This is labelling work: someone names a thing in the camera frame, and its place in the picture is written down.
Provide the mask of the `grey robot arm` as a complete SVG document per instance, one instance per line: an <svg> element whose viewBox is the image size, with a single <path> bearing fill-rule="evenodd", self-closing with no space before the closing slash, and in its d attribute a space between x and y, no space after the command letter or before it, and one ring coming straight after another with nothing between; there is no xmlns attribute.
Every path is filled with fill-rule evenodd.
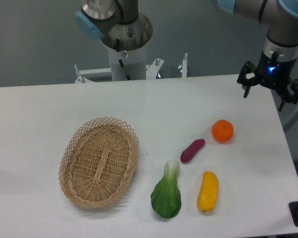
<svg viewBox="0 0 298 238"><path fill-rule="evenodd" d="M274 90L282 104L296 104L298 79L290 74L298 57L298 0L220 0L218 6L268 27L258 65L247 61L238 76L244 95L261 85ZM146 65L131 52L149 42L153 27L136 0L84 0L75 21L88 37L108 48L114 81L146 77Z"/></svg>

